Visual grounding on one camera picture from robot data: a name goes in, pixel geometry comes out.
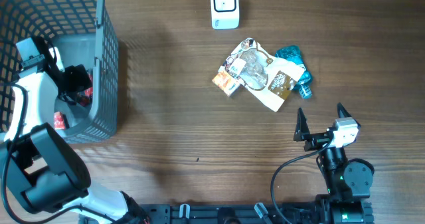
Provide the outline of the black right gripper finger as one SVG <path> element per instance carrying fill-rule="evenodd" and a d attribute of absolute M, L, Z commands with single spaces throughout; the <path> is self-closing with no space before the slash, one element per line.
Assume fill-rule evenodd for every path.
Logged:
<path fill-rule="evenodd" d="M 309 135 L 310 131 L 307 125 L 307 118 L 305 117 L 302 108 L 298 108 L 296 128 L 294 131 L 294 141 L 306 141 L 309 138 Z"/>
<path fill-rule="evenodd" d="M 351 118 L 352 115 L 348 113 L 348 111 L 345 109 L 345 107 L 342 105 L 342 103 L 337 104 L 337 115 L 338 118 Z"/>

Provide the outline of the black red snack packet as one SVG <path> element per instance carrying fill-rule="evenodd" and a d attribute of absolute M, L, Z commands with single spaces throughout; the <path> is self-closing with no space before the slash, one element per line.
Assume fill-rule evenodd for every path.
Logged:
<path fill-rule="evenodd" d="M 76 95 L 76 102 L 83 107 L 89 106 L 92 103 L 93 97 L 93 76 L 89 72 L 87 75 L 88 78 L 84 80 L 82 90 Z"/>

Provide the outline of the beige snack pouch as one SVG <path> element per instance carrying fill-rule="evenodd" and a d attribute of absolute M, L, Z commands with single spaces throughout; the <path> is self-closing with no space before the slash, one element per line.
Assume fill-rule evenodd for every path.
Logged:
<path fill-rule="evenodd" d="M 260 43 L 247 38 L 231 52 L 218 72 L 225 70 L 237 79 L 240 87 L 277 112 L 296 84 L 296 68 L 294 63 L 270 55 Z"/>

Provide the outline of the blue mouthwash bottle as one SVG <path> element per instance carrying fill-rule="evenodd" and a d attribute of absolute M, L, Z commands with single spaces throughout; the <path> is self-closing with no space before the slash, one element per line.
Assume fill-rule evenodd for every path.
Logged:
<path fill-rule="evenodd" d="M 308 71 L 306 65 L 304 64 L 299 47 L 297 45 L 290 45 L 278 49 L 275 53 L 275 57 L 283 58 L 297 66 L 297 81 L 293 87 L 293 90 L 297 90 L 303 99 L 311 98 L 313 93 L 311 91 L 310 84 L 313 82 L 313 75 L 310 73 L 310 71 Z"/>

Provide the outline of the orange small box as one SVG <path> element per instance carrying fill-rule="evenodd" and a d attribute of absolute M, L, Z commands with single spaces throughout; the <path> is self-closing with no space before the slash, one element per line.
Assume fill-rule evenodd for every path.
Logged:
<path fill-rule="evenodd" d="M 225 70 L 218 72 L 218 74 L 212 79 L 212 82 L 227 96 L 231 96 L 240 87 L 240 83 L 237 79 L 233 78 Z"/>

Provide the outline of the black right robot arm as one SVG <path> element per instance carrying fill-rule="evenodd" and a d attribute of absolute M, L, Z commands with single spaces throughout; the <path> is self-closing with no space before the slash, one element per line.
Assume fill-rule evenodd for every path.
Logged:
<path fill-rule="evenodd" d="M 317 152 L 317 165 L 328 194 L 317 195 L 311 210 L 313 223 L 373 223 L 370 197 L 375 169 L 360 158 L 348 159 L 345 147 L 357 140 L 361 125 L 341 103 L 338 118 L 325 132 L 312 134 L 301 108 L 297 111 L 294 140 L 305 142 L 304 150 Z"/>

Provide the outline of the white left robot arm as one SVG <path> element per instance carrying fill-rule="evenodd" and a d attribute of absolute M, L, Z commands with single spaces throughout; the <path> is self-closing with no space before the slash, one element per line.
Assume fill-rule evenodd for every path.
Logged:
<path fill-rule="evenodd" d="M 1 200 L 17 223 L 10 192 L 28 213 L 50 213 L 44 223 L 74 211 L 98 223 L 150 223 L 147 211 L 122 191 L 95 185 L 85 163 L 54 128 L 57 99 L 75 104 L 92 87 L 83 65 L 59 69 L 53 44 L 43 37 L 16 43 L 20 69 L 8 85 L 15 114 L 1 144 Z"/>

